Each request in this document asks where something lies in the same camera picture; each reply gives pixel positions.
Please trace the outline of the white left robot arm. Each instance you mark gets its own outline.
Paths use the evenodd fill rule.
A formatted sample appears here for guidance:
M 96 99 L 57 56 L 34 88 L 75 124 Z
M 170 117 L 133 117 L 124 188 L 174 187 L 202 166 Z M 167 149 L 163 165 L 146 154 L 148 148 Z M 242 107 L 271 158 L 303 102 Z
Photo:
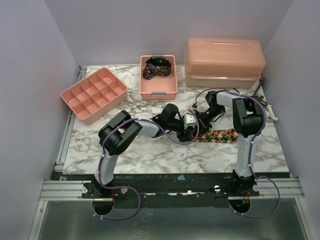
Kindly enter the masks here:
M 133 118 L 122 110 L 98 133 L 102 155 L 94 173 L 97 182 L 93 191 L 101 198 L 110 194 L 117 160 L 136 137 L 158 138 L 166 135 L 174 143 L 188 145 L 196 140 L 199 130 L 199 121 L 192 110 L 181 115 L 178 107 L 171 103 L 151 119 Z

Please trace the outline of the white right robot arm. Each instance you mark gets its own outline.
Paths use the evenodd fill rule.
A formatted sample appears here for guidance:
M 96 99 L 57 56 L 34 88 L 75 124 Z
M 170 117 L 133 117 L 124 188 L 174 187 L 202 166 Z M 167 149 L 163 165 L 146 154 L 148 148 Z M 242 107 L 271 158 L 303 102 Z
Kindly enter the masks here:
M 266 111 L 257 98 L 209 88 L 205 100 L 209 108 L 196 114 L 200 121 L 200 134 L 212 128 L 212 122 L 226 108 L 232 109 L 233 128 L 238 134 L 238 150 L 235 167 L 229 183 L 230 191 L 241 196 L 255 184 L 254 158 L 259 135 L 266 125 Z

